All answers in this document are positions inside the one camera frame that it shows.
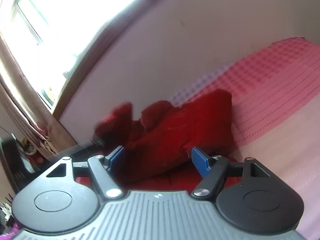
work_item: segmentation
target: pink checkered pattern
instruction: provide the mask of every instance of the pink checkered pattern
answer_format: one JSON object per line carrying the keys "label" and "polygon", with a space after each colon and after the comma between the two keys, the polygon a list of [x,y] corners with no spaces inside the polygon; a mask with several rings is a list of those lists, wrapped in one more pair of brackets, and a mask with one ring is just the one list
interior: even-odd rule
{"label": "pink checkered pattern", "polygon": [[232,131],[238,146],[254,141],[307,104],[320,92],[320,47],[303,38],[271,44],[213,76],[182,90],[176,105],[217,88],[229,91]]}

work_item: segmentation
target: bed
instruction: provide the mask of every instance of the bed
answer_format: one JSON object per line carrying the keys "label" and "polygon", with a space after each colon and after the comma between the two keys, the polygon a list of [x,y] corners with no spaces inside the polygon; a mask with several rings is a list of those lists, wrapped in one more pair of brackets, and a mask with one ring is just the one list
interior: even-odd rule
{"label": "bed", "polygon": [[232,93],[238,161],[251,156],[303,198],[297,231],[320,238],[320,47],[302,37],[278,41],[199,78],[170,98],[174,106],[217,88]]}

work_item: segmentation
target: mattress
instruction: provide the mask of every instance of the mattress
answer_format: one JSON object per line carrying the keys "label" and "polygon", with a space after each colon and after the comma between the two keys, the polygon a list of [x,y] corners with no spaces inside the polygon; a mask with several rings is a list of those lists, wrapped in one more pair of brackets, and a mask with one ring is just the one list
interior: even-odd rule
{"label": "mattress", "polygon": [[305,204],[297,231],[320,239],[320,47],[299,37],[275,42],[170,101],[179,106],[217,88],[233,96],[232,157],[258,159],[296,190]]}

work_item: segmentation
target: gray ribbed panel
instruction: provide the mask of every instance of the gray ribbed panel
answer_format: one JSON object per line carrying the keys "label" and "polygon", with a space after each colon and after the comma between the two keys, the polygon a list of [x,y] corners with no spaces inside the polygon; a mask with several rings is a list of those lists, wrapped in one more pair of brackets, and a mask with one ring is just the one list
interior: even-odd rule
{"label": "gray ribbed panel", "polygon": [[20,232],[15,240],[302,240],[291,231],[256,236],[229,225],[207,201],[185,191],[133,191],[120,201],[108,202],[97,218],[80,230],[61,236]]}

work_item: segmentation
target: beige curtain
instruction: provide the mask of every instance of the beige curtain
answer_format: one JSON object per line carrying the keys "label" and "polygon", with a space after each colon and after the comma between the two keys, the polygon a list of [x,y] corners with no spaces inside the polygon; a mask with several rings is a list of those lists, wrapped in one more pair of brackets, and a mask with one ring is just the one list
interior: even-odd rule
{"label": "beige curtain", "polygon": [[31,87],[1,34],[0,102],[23,135],[49,161],[76,144]]}

